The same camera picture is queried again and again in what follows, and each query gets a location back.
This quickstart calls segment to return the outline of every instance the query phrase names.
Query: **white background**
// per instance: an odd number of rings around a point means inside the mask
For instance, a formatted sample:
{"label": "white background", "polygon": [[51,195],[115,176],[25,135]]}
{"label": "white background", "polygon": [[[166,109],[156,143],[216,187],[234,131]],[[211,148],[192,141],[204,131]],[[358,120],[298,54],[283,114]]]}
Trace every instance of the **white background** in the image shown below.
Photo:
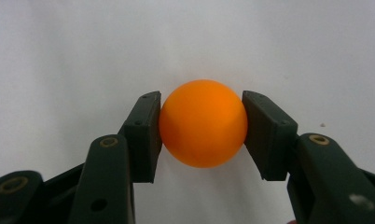
{"label": "white background", "polygon": [[[65,172],[140,95],[197,78],[269,96],[375,173],[375,1],[53,0],[0,1],[0,176]],[[213,169],[163,148],[135,207],[138,224],[294,218],[245,147]]]}

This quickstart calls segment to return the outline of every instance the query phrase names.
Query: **hole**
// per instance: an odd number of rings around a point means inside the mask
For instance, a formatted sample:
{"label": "hole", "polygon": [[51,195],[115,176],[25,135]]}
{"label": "hole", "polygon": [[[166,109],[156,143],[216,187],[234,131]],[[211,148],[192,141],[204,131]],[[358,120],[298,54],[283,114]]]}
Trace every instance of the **hole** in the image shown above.
{"label": "hole", "polygon": [[28,178],[25,176],[17,176],[10,178],[0,185],[0,194],[11,194],[25,187]]}
{"label": "hole", "polygon": [[350,200],[363,210],[371,211],[375,208],[374,202],[360,194],[350,194]]}
{"label": "hole", "polygon": [[319,134],[310,135],[310,140],[312,140],[312,142],[314,142],[315,144],[318,144],[321,146],[327,146],[330,143],[329,139]]}
{"label": "hole", "polygon": [[112,147],[118,144],[118,139],[114,137],[108,137],[100,142],[101,147]]}
{"label": "hole", "polygon": [[105,199],[97,199],[91,204],[91,211],[93,212],[103,211],[107,205],[108,205],[108,202]]}

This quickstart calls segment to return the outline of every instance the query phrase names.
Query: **ping pong ball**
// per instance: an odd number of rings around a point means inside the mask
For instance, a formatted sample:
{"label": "ping pong ball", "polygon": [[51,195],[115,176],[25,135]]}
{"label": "ping pong ball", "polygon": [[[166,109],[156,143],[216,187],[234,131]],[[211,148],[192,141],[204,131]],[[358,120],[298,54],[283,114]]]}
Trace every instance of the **ping pong ball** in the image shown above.
{"label": "ping pong ball", "polygon": [[160,136],[184,164],[208,168],[230,160],[248,128],[240,98],[213,80],[195,80],[174,90],[160,111]]}

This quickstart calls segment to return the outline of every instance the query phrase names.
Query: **ball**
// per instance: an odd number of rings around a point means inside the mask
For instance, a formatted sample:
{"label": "ball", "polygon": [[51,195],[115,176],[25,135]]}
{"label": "ball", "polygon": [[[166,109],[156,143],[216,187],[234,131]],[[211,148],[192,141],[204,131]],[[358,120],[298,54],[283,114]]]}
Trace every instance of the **ball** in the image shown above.
{"label": "ball", "polygon": [[245,108],[229,87],[190,81],[174,90],[160,111],[160,136],[170,153],[189,166],[209,168],[230,160],[248,128]]}

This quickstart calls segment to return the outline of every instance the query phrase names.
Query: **orange ball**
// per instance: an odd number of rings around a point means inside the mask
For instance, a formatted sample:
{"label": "orange ball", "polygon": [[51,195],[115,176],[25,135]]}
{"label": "orange ball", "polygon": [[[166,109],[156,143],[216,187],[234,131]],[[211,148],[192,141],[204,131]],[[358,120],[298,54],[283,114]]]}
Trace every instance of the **orange ball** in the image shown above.
{"label": "orange ball", "polygon": [[240,149],[248,128],[240,98],[213,80],[188,82],[165,101],[160,136],[170,153],[184,164],[214,167]]}

